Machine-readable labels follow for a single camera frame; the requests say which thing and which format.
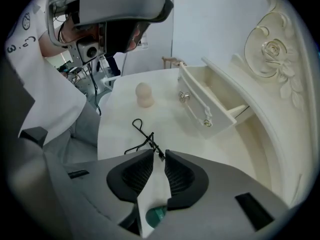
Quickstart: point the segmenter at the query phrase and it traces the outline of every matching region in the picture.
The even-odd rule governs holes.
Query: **drawer handle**
[[[190,100],[190,93],[189,92],[179,92],[179,100],[181,103],[185,103],[186,100]]]

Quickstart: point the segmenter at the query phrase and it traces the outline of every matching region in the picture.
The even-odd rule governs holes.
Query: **robotic device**
[[[169,0],[50,0],[50,38],[67,45],[82,66],[100,54],[126,51],[137,25],[141,36],[150,23],[165,20],[172,6]],[[55,11],[71,14],[81,28],[99,24],[99,40],[60,43],[50,22]],[[5,58],[0,63],[5,178],[27,213],[56,239],[141,239],[132,228],[139,225],[137,197],[153,171],[153,151],[63,166],[44,154],[45,130],[27,129],[17,138],[34,100],[10,63]],[[271,191],[234,167],[170,150],[163,163],[171,198],[150,240],[261,239],[288,211]]]
[[[125,53],[133,38],[137,44],[150,24],[167,19],[173,6],[170,0],[48,0],[48,34],[56,46],[68,48],[73,67],[82,67],[97,56]],[[96,35],[61,42],[53,23],[60,15],[72,17],[78,30],[96,28]],[[140,33],[134,37],[136,29]]]

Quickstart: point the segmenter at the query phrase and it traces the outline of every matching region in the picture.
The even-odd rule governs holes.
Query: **white drawer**
[[[237,123],[248,105],[210,67],[180,66],[178,98],[205,137]]]

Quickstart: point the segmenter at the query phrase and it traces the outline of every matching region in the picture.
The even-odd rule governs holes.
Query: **white table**
[[[231,165],[255,179],[247,147],[234,128],[210,139],[204,139],[198,133],[179,102],[178,74],[178,68],[163,69],[128,75],[115,81],[100,121],[98,159],[122,156],[125,150],[143,143],[145,137],[132,126],[132,121],[140,118],[142,130],[147,135],[154,132],[154,141],[163,152],[169,149]],[[152,107],[141,108],[137,104],[135,89],[141,82],[152,88],[155,100]],[[155,156],[153,173],[138,197],[143,237],[153,230],[145,221],[148,209],[166,204],[170,197],[164,164]]]

